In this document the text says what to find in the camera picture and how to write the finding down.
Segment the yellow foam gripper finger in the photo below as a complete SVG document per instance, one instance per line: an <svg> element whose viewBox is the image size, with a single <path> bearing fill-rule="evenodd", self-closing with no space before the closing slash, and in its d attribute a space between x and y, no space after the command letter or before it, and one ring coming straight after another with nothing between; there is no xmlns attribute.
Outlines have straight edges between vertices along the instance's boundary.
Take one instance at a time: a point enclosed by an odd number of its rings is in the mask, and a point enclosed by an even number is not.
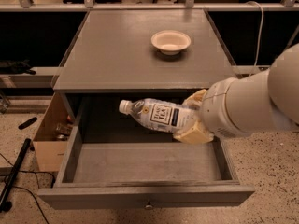
<svg viewBox="0 0 299 224"><path fill-rule="evenodd" d="M201 89L200 91L195 92L187 99L185 99L183 104L200 107L202 105L203 98L206 95L206 93L207 93L206 89Z"/></svg>
<svg viewBox="0 0 299 224"><path fill-rule="evenodd" d="M211 142L214 139L214 134L200 120L197 120L175 132L173 137L181 143L197 145Z"/></svg>

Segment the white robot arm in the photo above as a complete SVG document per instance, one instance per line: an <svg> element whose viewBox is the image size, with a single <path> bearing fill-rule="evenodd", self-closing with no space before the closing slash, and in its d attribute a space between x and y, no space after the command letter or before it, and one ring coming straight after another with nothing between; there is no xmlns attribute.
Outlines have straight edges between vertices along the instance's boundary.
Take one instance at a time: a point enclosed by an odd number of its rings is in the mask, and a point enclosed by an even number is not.
<svg viewBox="0 0 299 224"><path fill-rule="evenodd" d="M227 78L189 96L199 109L195 122L173 137L186 144L259 132L299 130L299 45L284 50L270 68L245 78Z"/></svg>

